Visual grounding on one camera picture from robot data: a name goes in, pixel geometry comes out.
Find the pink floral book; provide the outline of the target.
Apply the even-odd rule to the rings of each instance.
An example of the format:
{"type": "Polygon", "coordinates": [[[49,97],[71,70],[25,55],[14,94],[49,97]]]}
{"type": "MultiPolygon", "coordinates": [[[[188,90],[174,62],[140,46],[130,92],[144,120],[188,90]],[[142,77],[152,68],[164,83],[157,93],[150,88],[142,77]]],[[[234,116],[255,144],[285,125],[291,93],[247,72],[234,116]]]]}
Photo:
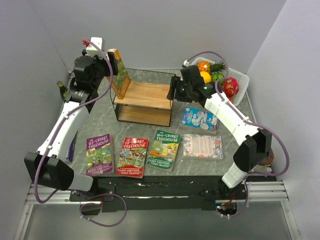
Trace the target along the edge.
{"type": "Polygon", "coordinates": [[[184,134],[183,158],[197,160],[223,160],[222,138],[215,135],[184,134]]]}

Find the green glass bottle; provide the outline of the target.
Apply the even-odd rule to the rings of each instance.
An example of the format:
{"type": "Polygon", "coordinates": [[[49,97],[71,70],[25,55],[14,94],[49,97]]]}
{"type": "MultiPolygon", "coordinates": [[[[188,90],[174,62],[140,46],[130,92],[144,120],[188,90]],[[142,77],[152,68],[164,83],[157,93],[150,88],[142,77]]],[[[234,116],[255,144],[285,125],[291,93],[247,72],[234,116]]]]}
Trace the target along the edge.
{"type": "Polygon", "coordinates": [[[61,82],[58,81],[56,83],[57,87],[59,88],[59,93],[60,93],[60,97],[62,99],[62,101],[65,103],[68,97],[68,88],[61,82]]]}

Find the brown round object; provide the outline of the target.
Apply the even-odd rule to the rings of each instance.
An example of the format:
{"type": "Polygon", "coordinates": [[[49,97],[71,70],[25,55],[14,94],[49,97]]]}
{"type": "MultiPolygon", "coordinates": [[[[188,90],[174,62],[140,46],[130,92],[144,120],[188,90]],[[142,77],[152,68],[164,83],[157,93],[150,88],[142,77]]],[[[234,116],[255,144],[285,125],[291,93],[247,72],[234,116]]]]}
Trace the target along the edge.
{"type": "Polygon", "coordinates": [[[267,166],[267,165],[270,165],[274,160],[274,152],[272,149],[269,150],[268,152],[268,157],[262,161],[259,165],[260,166],[267,166]]]}

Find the aluminium rail frame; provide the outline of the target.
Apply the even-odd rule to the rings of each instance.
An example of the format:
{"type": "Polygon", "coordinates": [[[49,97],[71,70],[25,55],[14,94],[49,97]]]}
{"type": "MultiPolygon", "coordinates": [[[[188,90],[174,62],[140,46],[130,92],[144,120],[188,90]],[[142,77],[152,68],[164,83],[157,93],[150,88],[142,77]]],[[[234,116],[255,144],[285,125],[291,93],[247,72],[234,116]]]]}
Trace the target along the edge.
{"type": "Polygon", "coordinates": [[[239,200],[238,215],[222,217],[218,201],[191,202],[188,196],[129,196],[128,211],[81,219],[79,202],[58,193],[45,204],[27,197],[16,240],[299,240],[284,190],[250,183],[249,197],[239,200]]]}

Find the red lychee cluster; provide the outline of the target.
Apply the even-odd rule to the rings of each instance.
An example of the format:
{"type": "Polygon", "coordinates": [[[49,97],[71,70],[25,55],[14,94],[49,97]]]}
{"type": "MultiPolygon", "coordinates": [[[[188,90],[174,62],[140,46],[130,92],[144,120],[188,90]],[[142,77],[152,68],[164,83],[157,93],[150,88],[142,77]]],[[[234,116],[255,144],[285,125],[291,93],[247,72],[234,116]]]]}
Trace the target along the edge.
{"type": "Polygon", "coordinates": [[[233,104],[234,103],[234,98],[232,96],[228,97],[228,100],[233,104]]]}

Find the red 13-Storey Treehouse book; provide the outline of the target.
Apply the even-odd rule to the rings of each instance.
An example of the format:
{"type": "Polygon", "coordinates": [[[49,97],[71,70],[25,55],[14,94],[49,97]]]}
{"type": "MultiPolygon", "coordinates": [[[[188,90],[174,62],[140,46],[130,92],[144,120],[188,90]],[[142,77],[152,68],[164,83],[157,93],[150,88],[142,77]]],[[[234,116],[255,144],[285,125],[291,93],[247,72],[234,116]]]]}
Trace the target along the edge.
{"type": "Polygon", "coordinates": [[[147,138],[125,137],[115,174],[129,178],[143,178],[149,140],[147,138]]]}

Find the small pineapple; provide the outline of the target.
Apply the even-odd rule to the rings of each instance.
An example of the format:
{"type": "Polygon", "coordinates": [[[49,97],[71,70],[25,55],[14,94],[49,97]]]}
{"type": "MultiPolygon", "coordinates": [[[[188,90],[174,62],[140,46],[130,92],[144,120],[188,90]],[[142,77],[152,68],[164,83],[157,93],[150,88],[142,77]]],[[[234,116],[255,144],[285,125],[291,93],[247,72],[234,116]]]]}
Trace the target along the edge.
{"type": "Polygon", "coordinates": [[[209,61],[199,61],[196,63],[200,72],[212,73],[222,73],[226,70],[226,65],[222,62],[209,62],[209,61]]]}

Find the blue cartoon book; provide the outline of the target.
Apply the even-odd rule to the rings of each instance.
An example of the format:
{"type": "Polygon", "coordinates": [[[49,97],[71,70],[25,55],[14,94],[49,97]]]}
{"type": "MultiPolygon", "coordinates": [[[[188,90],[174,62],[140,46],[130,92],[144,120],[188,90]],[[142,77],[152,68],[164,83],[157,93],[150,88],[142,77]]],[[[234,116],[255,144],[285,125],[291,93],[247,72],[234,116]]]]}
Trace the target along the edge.
{"type": "Polygon", "coordinates": [[[216,135],[219,120],[211,112],[186,106],[184,108],[180,126],[196,130],[199,133],[216,135]]]}

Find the purple 117-Storey Treehouse book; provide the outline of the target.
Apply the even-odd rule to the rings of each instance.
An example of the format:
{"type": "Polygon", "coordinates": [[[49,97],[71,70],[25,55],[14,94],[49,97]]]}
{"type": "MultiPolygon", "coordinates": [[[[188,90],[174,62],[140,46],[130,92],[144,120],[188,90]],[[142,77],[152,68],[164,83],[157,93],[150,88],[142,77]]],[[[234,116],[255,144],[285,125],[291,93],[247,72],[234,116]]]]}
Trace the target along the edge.
{"type": "Polygon", "coordinates": [[[86,175],[106,176],[115,173],[112,137],[109,133],[86,140],[86,175]]]}

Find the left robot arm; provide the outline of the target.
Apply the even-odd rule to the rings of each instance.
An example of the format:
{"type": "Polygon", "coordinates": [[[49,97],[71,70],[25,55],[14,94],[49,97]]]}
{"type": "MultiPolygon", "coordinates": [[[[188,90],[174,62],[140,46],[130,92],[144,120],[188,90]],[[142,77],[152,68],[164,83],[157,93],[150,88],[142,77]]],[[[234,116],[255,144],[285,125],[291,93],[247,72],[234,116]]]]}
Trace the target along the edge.
{"type": "Polygon", "coordinates": [[[105,77],[118,74],[117,59],[111,51],[105,58],[88,54],[74,61],[74,77],[62,112],[51,133],[36,152],[28,152],[24,163],[34,185],[56,190],[77,190],[88,201],[95,200],[99,188],[93,177],[76,173],[63,160],[83,121],[91,112],[98,88],[105,77]]]}

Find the orange Treehouse book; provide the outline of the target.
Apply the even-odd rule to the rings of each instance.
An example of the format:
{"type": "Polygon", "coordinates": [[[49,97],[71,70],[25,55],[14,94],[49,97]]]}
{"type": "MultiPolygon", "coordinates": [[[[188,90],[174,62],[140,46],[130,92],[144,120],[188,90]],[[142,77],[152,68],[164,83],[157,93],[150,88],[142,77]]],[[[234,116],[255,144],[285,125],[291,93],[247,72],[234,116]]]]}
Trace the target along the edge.
{"type": "Polygon", "coordinates": [[[128,75],[119,50],[117,48],[110,48],[108,51],[114,52],[118,61],[118,75],[113,75],[112,89],[115,92],[117,98],[122,100],[125,97],[127,89],[132,80],[128,75]]]}

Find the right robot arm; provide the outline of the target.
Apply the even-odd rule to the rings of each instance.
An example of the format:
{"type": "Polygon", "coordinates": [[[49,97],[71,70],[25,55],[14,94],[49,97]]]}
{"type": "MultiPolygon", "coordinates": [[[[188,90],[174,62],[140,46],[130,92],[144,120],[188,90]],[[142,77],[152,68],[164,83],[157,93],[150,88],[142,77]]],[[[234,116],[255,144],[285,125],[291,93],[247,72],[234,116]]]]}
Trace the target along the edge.
{"type": "Polygon", "coordinates": [[[206,83],[196,65],[184,67],[180,73],[180,77],[171,78],[167,99],[199,103],[219,119],[238,144],[233,164],[218,187],[219,195],[228,200],[236,194],[236,186],[245,176],[269,157],[272,135],[235,108],[217,81],[206,83]]]}

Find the dark blue book at left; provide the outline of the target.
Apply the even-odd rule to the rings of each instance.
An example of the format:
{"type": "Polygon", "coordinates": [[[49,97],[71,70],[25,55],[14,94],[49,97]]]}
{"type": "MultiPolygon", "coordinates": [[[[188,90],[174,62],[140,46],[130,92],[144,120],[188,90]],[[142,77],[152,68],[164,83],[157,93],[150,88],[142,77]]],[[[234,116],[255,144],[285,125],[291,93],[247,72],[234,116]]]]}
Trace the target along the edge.
{"type": "Polygon", "coordinates": [[[69,161],[70,163],[73,161],[76,139],[77,139],[77,133],[74,135],[74,137],[71,141],[71,144],[68,148],[68,152],[67,152],[67,156],[66,156],[66,161],[69,161]]]}

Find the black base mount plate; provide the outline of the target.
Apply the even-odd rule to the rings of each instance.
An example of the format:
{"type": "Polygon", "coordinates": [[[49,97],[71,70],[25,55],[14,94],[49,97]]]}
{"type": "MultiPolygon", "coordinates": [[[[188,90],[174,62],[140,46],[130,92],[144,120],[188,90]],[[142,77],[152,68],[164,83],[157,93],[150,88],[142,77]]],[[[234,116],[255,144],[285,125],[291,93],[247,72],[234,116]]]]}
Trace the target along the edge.
{"type": "Polygon", "coordinates": [[[98,177],[93,191],[70,194],[71,202],[102,204],[102,212],[120,210],[216,210],[216,201],[244,200],[243,184],[228,190],[220,176],[98,177]]]}

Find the green 104-Storey Treehouse book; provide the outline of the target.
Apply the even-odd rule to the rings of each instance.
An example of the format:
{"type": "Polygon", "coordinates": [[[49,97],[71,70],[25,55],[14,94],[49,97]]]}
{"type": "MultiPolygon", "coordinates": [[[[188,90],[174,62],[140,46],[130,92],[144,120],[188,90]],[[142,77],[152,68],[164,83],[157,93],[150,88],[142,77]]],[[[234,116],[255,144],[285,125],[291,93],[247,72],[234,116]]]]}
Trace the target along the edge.
{"type": "Polygon", "coordinates": [[[158,170],[172,172],[181,141],[181,136],[163,130],[157,130],[146,165],[158,170]]]}

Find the green apple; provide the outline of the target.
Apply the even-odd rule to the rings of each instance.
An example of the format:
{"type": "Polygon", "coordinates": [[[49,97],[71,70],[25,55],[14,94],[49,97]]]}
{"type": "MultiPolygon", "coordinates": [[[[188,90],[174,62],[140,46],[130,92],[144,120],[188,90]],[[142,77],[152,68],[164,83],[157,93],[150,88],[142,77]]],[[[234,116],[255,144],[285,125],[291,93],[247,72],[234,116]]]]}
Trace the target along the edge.
{"type": "Polygon", "coordinates": [[[219,73],[219,72],[214,73],[214,74],[212,75],[212,77],[211,77],[211,81],[214,82],[214,83],[215,83],[218,79],[220,79],[220,81],[219,81],[220,84],[223,84],[224,81],[225,81],[224,75],[221,74],[221,73],[219,73]]]}

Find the white plastic fruit basket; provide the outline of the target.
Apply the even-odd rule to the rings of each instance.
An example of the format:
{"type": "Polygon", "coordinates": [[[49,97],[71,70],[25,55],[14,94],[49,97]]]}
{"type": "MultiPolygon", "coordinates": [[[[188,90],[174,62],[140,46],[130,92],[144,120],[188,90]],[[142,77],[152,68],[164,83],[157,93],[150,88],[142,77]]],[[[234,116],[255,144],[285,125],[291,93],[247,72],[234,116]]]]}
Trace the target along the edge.
{"type": "MultiPolygon", "coordinates": [[[[215,61],[198,56],[193,61],[189,61],[189,64],[190,65],[197,65],[200,62],[209,62],[212,65],[216,63],[215,61]]],[[[249,86],[250,78],[248,75],[246,75],[240,71],[234,70],[230,67],[228,68],[227,77],[236,79],[239,84],[238,92],[233,96],[233,104],[235,106],[238,106],[246,93],[246,90],[249,86]]]]}

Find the orange mango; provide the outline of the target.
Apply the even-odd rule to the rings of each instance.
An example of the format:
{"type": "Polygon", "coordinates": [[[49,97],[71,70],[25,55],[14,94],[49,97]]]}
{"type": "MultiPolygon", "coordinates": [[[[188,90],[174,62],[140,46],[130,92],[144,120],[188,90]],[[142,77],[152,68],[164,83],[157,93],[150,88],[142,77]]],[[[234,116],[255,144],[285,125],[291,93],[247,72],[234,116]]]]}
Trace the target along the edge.
{"type": "Polygon", "coordinates": [[[204,81],[205,84],[212,81],[212,76],[208,72],[201,71],[200,75],[203,78],[203,81],[204,81]]]}

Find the pink dragon fruit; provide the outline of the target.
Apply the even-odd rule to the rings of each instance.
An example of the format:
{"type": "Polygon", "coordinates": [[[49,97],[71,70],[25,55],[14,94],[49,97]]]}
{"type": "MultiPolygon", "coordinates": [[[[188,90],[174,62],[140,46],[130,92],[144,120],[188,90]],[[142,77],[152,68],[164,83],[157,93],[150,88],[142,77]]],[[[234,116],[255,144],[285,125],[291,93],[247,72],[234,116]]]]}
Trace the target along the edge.
{"type": "Polygon", "coordinates": [[[235,96],[239,91],[239,83],[233,77],[228,77],[223,83],[223,92],[228,98],[235,96]]]}

